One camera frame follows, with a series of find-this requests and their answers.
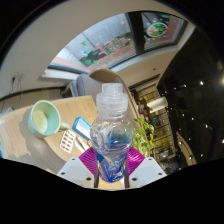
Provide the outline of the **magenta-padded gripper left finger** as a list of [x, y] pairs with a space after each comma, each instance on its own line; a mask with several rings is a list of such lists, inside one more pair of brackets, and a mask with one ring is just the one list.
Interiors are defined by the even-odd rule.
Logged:
[[84, 188], [97, 188], [99, 170], [94, 150], [89, 148], [79, 157], [71, 157], [57, 175]]

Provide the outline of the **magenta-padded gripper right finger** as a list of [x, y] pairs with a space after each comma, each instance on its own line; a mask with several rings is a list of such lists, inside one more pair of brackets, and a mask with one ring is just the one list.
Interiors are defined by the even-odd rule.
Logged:
[[135, 148], [130, 148], [124, 175], [126, 189], [140, 188], [165, 176], [165, 172], [153, 157], [144, 157]]

